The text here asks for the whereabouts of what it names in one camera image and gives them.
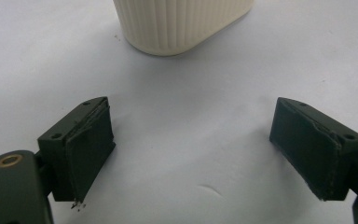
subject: ribbed container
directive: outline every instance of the ribbed container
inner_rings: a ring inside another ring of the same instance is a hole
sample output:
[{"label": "ribbed container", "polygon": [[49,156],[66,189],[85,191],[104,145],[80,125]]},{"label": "ribbed container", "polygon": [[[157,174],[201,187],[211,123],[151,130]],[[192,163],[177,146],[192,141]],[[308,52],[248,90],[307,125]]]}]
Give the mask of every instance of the ribbed container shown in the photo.
[{"label": "ribbed container", "polygon": [[121,28],[137,49],[175,55],[248,12],[254,0],[114,0]]}]

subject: white surface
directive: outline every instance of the white surface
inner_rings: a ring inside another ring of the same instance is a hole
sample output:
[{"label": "white surface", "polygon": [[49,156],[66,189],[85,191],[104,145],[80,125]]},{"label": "white surface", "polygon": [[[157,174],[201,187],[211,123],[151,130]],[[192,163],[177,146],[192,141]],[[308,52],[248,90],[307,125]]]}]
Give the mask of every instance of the white surface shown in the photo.
[{"label": "white surface", "polygon": [[258,0],[183,55],[134,49],[106,1],[0,1],[0,154],[107,95],[117,148],[80,212],[55,223],[352,223],[268,140],[275,101],[358,132],[358,1]]},{"label": "white surface", "polygon": [[254,0],[114,0],[121,29],[137,49],[176,55],[194,48],[246,12]]}]

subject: white table surface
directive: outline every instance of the white table surface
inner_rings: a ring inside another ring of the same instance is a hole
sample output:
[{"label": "white table surface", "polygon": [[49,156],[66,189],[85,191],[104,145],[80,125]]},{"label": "white table surface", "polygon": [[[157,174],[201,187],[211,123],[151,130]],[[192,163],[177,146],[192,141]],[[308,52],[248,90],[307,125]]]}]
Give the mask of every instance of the white table surface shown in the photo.
[{"label": "white table surface", "polygon": [[0,154],[108,96],[117,148],[56,224],[352,223],[269,142],[279,96],[358,132],[358,1],[257,0],[190,52],[146,55],[111,0],[0,1]]}]

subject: screw hole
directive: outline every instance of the screw hole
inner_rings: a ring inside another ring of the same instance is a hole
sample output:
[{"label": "screw hole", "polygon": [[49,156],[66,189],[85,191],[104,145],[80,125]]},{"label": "screw hole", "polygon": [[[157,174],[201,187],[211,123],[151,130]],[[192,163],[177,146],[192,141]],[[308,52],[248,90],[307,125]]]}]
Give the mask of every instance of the screw hole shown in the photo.
[{"label": "screw hole", "polygon": [[344,137],[345,137],[346,139],[350,139],[350,140],[355,139],[355,137],[354,137],[353,135],[351,135],[351,134],[344,134]]},{"label": "screw hole", "polygon": [[8,155],[0,160],[0,168],[6,168],[16,165],[21,160],[22,160],[22,155],[20,154]]},{"label": "screw hole", "polygon": [[59,138],[59,137],[61,137],[62,136],[62,134],[60,134],[60,133],[55,133],[55,134],[53,134],[52,136],[51,136],[51,138],[52,139],[56,139],[56,138]]}]

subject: white plastic container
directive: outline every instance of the white plastic container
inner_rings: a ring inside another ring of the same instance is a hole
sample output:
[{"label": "white plastic container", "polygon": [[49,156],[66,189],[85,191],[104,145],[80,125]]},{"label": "white plastic container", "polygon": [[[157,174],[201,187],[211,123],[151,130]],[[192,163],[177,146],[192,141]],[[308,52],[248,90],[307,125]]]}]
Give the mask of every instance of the white plastic container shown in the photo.
[{"label": "white plastic container", "polygon": [[114,0],[121,28],[137,49],[175,55],[248,12],[254,0]]}]

